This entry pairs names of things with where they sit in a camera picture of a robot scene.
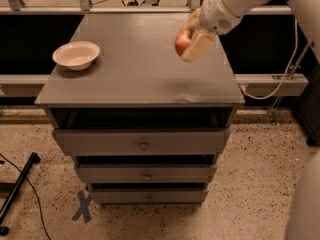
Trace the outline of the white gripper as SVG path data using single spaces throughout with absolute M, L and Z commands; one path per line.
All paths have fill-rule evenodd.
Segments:
M 190 37 L 183 38 L 185 49 L 181 59 L 193 62 L 201 57 L 214 44 L 215 36 L 230 32 L 241 22 L 223 0 L 203 0 L 200 9 L 196 9 L 183 25 L 183 30 L 195 30 Z M 201 26 L 210 31 L 197 30 Z

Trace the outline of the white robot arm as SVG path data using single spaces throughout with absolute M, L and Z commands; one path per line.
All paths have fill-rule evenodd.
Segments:
M 191 62 L 213 38 L 237 26 L 251 9 L 271 0 L 204 0 L 175 39 L 176 53 Z M 287 0 L 312 51 L 320 59 L 320 0 Z M 284 240 L 320 240 L 320 151 L 312 156 L 297 183 Z

